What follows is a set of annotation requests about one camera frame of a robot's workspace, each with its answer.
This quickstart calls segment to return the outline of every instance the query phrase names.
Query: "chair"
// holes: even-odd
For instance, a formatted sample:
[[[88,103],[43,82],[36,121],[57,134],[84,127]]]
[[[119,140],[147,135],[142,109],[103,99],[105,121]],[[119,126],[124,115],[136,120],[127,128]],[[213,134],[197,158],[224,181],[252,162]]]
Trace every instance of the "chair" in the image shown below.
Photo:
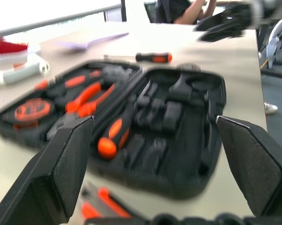
[[[150,23],[155,23],[156,2],[145,2],[144,7]]]

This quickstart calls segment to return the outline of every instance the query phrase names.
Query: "tool case foam insert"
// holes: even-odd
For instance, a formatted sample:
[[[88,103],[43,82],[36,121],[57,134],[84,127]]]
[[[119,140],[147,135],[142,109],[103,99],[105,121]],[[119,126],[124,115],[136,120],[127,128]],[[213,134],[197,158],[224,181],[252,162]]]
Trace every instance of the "tool case foam insert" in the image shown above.
[[[47,85],[45,85],[46,87],[44,86],[41,89],[29,91],[28,93],[19,97],[18,99],[16,99],[9,105],[5,106],[3,109],[0,109],[0,135],[3,136],[4,138],[11,139],[21,145],[30,146],[30,147],[39,148],[39,149],[43,148],[48,143],[46,139],[47,132],[50,130],[53,124],[57,121],[57,119],[65,114],[65,107],[63,107],[63,104],[65,105],[64,103],[65,99],[63,99],[63,97],[65,97],[66,95],[62,97],[61,96],[56,97],[56,95],[53,94],[53,91],[57,92],[56,94],[59,95],[58,87],[60,87],[62,84],[65,84],[66,81],[69,81],[72,78],[77,78],[82,75],[91,74],[94,71],[101,71],[101,69],[107,65],[122,66],[124,70],[129,69],[130,71],[128,73],[129,74],[127,78],[128,80],[137,74],[141,74],[140,67],[135,64],[122,63],[122,62],[120,63],[104,62],[102,60],[91,60],[88,62],[84,62],[56,76],[55,81],[49,80],[49,82],[47,82]],[[101,108],[103,108],[103,106],[107,104],[108,101],[117,97],[117,93],[123,90],[122,88],[123,84],[125,84],[125,82],[117,82],[117,85],[115,86],[115,89],[113,90],[113,93],[96,108],[96,114],[98,113],[99,115],[101,115],[100,113]],[[78,86],[75,86],[71,89],[71,93],[74,93],[77,96],[79,92],[81,92],[84,88],[86,88],[89,85],[90,83],[84,82]],[[102,90],[95,97],[98,97],[98,95],[101,95],[111,85],[112,85],[111,81],[109,81],[108,83],[104,82],[104,84],[102,85]],[[55,105],[54,110],[51,111],[51,115],[46,117],[46,121],[41,121],[40,123],[35,124],[33,126],[26,126],[26,127],[19,128],[19,127],[15,127],[13,121],[8,122],[5,119],[5,115],[7,115],[7,113],[9,112],[14,113],[15,109],[21,106],[22,104],[24,104],[25,102],[30,101],[32,99],[39,99],[39,98],[44,99],[44,100],[49,100],[50,102],[54,103]]]
[[[226,104],[222,77],[173,67],[154,68],[142,73],[134,64],[105,60],[85,63],[65,72],[53,87],[84,72],[89,73],[90,68],[97,69],[96,63],[101,65],[103,62],[122,65],[134,72],[94,114],[93,135],[90,137],[91,171],[170,198],[199,194],[215,169],[221,147],[215,120]],[[123,148],[113,159],[102,158],[97,148],[99,139],[148,82],[150,87],[138,102],[138,112]],[[41,148],[46,145],[45,136],[50,126],[42,132],[35,128],[15,130],[1,119],[8,110],[30,98],[45,98],[44,94],[43,90],[29,93],[2,110],[0,133],[28,146]],[[63,110],[58,112],[57,117],[64,113]]]

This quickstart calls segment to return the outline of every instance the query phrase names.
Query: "screwdriver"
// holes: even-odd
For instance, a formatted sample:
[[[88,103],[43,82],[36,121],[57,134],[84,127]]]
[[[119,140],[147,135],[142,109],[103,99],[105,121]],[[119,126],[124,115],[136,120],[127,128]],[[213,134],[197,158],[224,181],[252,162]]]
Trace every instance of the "screwdriver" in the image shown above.
[[[104,55],[105,59],[110,57],[117,57],[117,58],[132,58],[134,56],[121,56],[121,55]],[[148,62],[155,62],[155,63],[168,63],[172,61],[172,54],[169,52],[164,53],[137,53],[135,56],[137,62],[140,61],[148,61]]]
[[[134,104],[128,103],[124,111],[114,122],[105,130],[103,136],[98,141],[98,153],[106,159],[116,156],[117,150],[125,144],[133,117],[136,112],[138,102],[142,99],[147,89],[150,87],[150,81],[147,83]]]

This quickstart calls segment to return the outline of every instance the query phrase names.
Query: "tape measure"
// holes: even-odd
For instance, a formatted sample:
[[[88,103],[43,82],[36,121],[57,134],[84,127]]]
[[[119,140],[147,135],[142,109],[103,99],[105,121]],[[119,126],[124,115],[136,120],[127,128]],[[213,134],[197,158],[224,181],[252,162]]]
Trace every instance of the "tape measure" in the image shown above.
[[[32,127],[38,126],[41,120],[54,112],[55,105],[52,101],[35,98],[4,114],[3,120],[13,124],[15,128]]]

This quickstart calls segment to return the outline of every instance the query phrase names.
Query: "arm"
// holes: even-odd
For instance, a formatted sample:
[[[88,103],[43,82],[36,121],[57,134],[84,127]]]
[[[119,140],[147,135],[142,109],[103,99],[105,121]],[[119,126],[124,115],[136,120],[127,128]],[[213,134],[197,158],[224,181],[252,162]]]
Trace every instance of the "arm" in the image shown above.
[[[174,23],[175,24],[192,24],[197,19],[200,14],[201,8],[205,0],[195,0],[191,6],[189,6],[186,11],[177,18]]]
[[[216,0],[210,0],[208,3],[208,8],[207,10],[203,13],[203,18],[207,18],[213,15],[214,10],[216,8]]]

